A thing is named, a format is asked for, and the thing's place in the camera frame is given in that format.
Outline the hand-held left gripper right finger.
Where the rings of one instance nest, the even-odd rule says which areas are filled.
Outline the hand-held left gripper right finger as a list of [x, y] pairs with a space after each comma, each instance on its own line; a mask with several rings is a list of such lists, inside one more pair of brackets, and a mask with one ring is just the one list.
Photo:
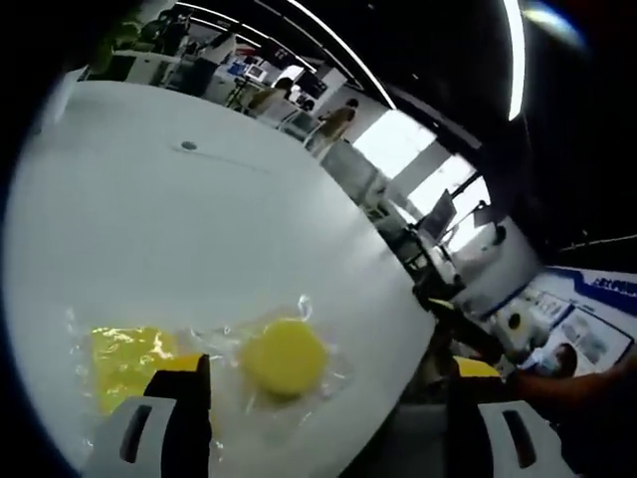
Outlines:
[[484, 362], [453, 358], [447, 401], [449, 477], [573, 477], [557, 433], [524, 401], [487, 401], [501, 384]]

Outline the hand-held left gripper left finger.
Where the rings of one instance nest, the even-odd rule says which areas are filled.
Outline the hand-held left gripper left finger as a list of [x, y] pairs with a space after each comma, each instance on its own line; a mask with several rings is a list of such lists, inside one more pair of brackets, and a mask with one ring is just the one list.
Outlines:
[[100, 425], [84, 477], [207, 477], [212, 428], [210, 359], [155, 372]]

